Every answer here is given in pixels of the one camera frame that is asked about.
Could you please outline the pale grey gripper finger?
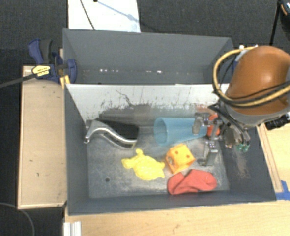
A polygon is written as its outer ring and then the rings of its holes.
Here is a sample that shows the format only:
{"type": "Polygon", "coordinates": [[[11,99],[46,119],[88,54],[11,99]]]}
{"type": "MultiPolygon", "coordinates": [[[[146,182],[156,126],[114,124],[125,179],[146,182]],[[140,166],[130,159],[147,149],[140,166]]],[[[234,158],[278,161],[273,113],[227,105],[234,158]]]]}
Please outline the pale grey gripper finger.
{"type": "Polygon", "coordinates": [[[203,157],[198,159],[200,166],[213,166],[219,150],[215,141],[208,141],[204,145],[203,157]]]}
{"type": "Polygon", "coordinates": [[[209,126],[209,115],[208,114],[195,114],[195,120],[192,125],[193,134],[198,134],[202,127],[208,129],[209,126]]]}

